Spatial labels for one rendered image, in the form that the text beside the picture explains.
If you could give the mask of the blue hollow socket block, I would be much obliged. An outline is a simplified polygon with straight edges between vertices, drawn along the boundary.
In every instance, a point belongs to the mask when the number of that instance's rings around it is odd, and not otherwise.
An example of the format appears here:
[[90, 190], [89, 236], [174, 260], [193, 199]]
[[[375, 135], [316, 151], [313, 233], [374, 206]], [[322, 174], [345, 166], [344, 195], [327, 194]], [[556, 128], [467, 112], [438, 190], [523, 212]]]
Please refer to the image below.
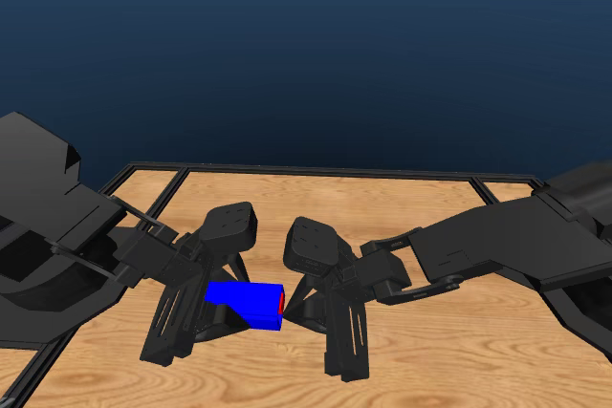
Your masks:
[[210, 281], [205, 300], [231, 306], [253, 329], [280, 331], [283, 314], [277, 311], [282, 291], [281, 284]]

